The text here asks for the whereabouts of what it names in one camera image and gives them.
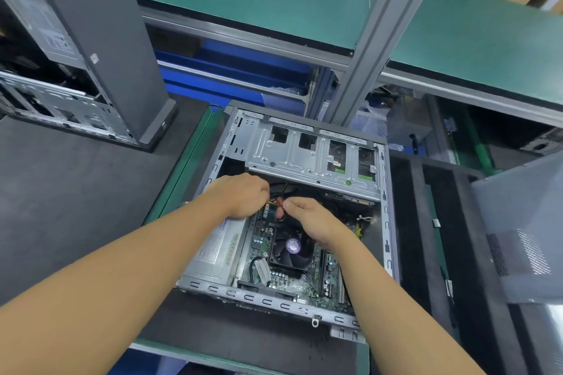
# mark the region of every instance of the human hand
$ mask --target human hand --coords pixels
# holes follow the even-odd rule
[[[243,173],[222,176],[212,181],[204,194],[224,205],[227,216],[245,218],[255,214],[270,197],[270,184],[259,176]]]
[[[276,218],[283,217],[284,212],[294,217],[303,226],[303,230],[321,246],[333,250],[335,242],[342,234],[350,233],[330,211],[315,199],[307,197],[289,197],[277,200]]]

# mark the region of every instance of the person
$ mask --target person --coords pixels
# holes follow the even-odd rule
[[[189,204],[15,297],[0,308],[0,374],[106,374],[213,228],[256,213],[269,196],[268,182],[257,176],[223,176]],[[290,197],[277,208],[278,217],[283,212],[334,253],[383,375],[483,373],[321,204]]]

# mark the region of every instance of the rear fan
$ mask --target rear fan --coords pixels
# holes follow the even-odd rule
[[[314,242],[302,229],[278,224],[270,254],[271,265],[306,272],[313,260]]]

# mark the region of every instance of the green circuit board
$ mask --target green circuit board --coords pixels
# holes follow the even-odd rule
[[[267,211],[261,211],[255,215],[256,223],[243,271],[243,279],[251,283],[258,282],[259,276],[254,270],[254,279],[250,279],[248,270],[250,262],[260,256],[268,258],[274,240],[277,222],[273,215],[269,217],[268,214]],[[270,266],[270,272],[272,278],[270,287],[294,294],[296,296],[294,300],[297,302],[339,313],[353,314],[338,262],[332,253],[324,251],[319,244],[315,244],[310,267],[300,277],[289,275],[285,270],[273,265]]]

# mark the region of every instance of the purple fan hub sticker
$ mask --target purple fan hub sticker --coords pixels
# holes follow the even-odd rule
[[[299,253],[299,251],[301,251],[301,242],[294,238],[287,239],[285,249],[287,249],[289,253]]]

